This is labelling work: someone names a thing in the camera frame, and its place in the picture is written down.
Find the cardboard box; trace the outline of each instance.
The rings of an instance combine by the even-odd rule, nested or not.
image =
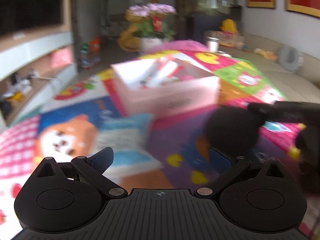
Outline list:
[[[128,114],[151,113],[164,117],[217,104],[220,79],[209,71],[179,59],[174,59],[174,62],[183,66],[195,79],[155,88],[137,88],[140,80],[148,76],[148,70],[156,60],[111,65],[115,88]]]

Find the black ball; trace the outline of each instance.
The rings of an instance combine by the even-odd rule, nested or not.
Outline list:
[[[221,106],[210,116],[204,137],[211,147],[232,157],[246,156],[259,138],[265,120],[246,109]]]

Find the ribbed gray plate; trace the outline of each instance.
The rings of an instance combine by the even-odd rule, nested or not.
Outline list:
[[[44,234],[30,229],[14,240],[306,240],[298,230],[259,234],[238,228],[211,200],[188,190],[145,190],[111,200],[89,225],[73,232]]]

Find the silver screw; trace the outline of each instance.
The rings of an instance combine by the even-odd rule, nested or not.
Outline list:
[[[109,190],[109,194],[113,195],[113,196],[120,196],[123,193],[124,193],[124,189],[119,188],[119,187],[115,187],[115,188],[112,188],[111,190]]]
[[[212,189],[210,189],[208,187],[201,187],[197,190],[197,192],[198,192],[198,194],[200,194],[202,196],[208,196],[213,193]]]

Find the potted plant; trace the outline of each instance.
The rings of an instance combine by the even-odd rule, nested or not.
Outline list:
[[[136,23],[138,31],[133,36],[141,38],[140,50],[145,51],[164,41],[172,41],[175,32],[170,30],[164,20],[169,14],[175,14],[175,9],[170,5],[151,4],[146,6],[132,6],[129,13],[138,17]]]

